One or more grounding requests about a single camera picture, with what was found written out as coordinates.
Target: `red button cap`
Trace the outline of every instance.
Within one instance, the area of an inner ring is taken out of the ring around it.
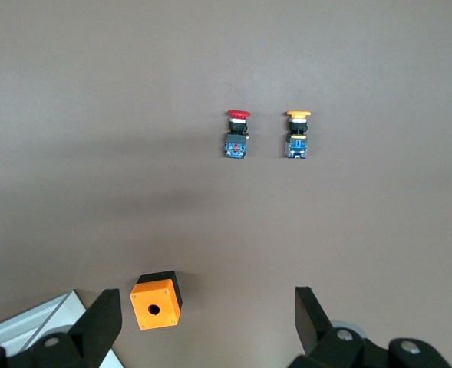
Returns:
[[[246,119],[251,115],[248,111],[229,110],[227,112],[233,119]]]

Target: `gray wall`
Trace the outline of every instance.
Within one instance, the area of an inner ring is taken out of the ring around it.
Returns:
[[[139,331],[167,269],[180,325]],[[296,285],[452,364],[452,1],[0,1],[0,320],[119,287],[126,366],[276,368]]]

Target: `orange and black box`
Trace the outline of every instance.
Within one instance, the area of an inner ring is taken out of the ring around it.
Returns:
[[[180,320],[180,288],[175,271],[143,274],[130,293],[141,330],[176,326]]]

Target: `silver screw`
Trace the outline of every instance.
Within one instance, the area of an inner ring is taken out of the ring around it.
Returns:
[[[54,345],[57,345],[59,341],[60,339],[58,337],[50,337],[43,345],[45,347],[53,347]]]
[[[401,349],[410,354],[420,354],[420,349],[418,349],[417,344],[412,343],[411,341],[405,340],[400,343]]]
[[[338,338],[343,341],[352,341],[354,339],[350,331],[347,330],[338,330],[336,336],[338,336]]]

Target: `black hole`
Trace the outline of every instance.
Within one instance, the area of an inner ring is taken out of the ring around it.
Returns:
[[[154,316],[156,314],[158,314],[159,312],[161,312],[161,309],[159,309],[159,307],[155,304],[150,305],[148,310],[149,310],[149,313],[153,314]]]

